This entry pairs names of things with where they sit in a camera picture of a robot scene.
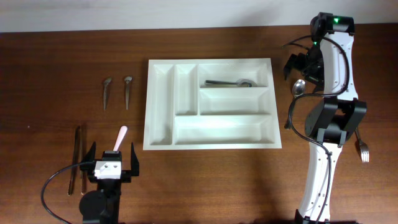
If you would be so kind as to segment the steel spoon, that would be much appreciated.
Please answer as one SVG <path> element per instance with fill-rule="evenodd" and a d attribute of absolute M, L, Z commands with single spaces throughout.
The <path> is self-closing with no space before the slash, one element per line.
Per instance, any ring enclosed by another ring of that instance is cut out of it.
<path fill-rule="evenodd" d="M 205 85 L 230 85 L 238 87 L 257 87 L 257 84 L 249 79 L 239 79 L 235 82 L 227 82 L 221 80 L 205 80 Z"/>

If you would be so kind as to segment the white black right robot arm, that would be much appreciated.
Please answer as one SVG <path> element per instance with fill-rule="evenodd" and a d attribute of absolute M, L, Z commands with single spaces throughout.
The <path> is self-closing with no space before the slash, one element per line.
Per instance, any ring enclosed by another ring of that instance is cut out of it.
<path fill-rule="evenodd" d="M 305 54 L 292 54 L 284 76 L 292 70 L 315 84 L 311 97 L 319 104 L 305 120 L 300 138 L 308 141 L 310 160 L 302 202 L 295 211 L 295 223 L 329 223 L 330 195 L 337 160 L 346 141 L 354 134 L 367 112 L 353 81 L 352 48 L 354 20 L 321 12 L 310 22 L 308 36 L 313 45 Z"/>

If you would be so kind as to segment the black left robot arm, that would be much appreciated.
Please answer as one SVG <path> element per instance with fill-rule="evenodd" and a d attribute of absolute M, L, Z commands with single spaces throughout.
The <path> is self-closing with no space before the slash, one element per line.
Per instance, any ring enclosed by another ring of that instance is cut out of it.
<path fill-rule="evenodd" d="M 139 161 L 134 146 L 131 147 L 131 168 L 122 169 L 122 154 L 120 151 L 104 151 L 102 158 L 95 157 L 96 144 L 83 157 L 80 170 L 87 174 L 88 180 L 97 185 L 81 198 L 79 204 L 83 223 L 117 223 L 121 185 L 130 183 L 132 177 L 139 176 Z"/>

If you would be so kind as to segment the steel tablespoon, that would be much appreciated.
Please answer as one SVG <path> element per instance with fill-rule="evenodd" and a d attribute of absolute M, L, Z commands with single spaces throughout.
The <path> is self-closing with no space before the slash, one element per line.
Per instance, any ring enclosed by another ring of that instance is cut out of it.
<path fill-rule="evenodd" d="M 292 95 L 293 95 L 293 99 L 296 99 L 296 97 L 303 95 L 305 93 L 305 87 L 306 82 L 305 80 L 299 79 L 297 80 L 293 87 L 292 87 Z"/>

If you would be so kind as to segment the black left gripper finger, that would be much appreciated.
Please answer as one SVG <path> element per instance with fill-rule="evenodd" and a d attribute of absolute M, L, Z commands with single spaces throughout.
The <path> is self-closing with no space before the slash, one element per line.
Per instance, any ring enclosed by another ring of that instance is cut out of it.
<path fill-rule="evenodd" d="M 134 143 L 131 143 L 131 176 L 132 177 L 138 177 L 140 174 L 140 165 L 139 165 L 139 160 L 137 158 L 135 149 L 134 149 Z"/>
<path fill-rule="evenodd" d="M 95 168 L 95 153 L 96 153 L 96 143 L 93 142 L 90 150 L 83 156 L 80 162 L 80 170 L 93 170 Z"/>

